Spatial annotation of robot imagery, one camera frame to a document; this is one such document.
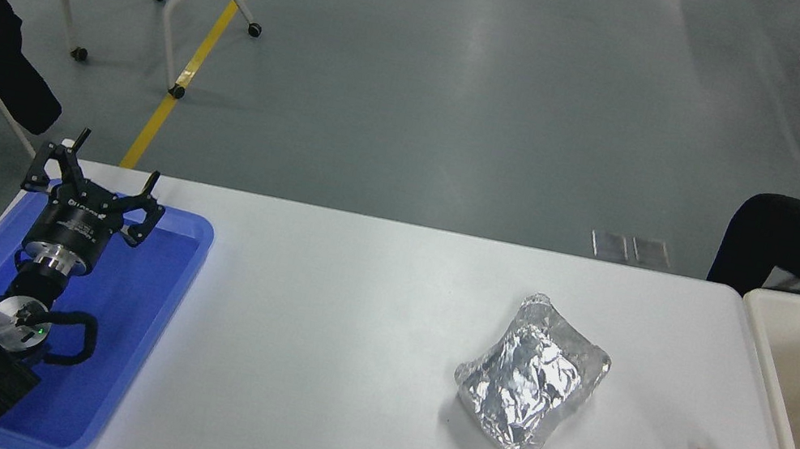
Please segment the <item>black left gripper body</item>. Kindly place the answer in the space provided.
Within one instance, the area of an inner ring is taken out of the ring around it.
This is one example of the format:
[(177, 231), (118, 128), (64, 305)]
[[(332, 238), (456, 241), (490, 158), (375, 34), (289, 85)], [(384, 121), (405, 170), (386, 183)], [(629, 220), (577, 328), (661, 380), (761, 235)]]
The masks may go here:
[(60, 246), (86, 263), (96, 263), (111, 237), (125, 224), (121, 213), (102, 211), (96, 199), (78, 199), (70, 187), (54, 187), (44, 211), (24, 239), (27, 252)]

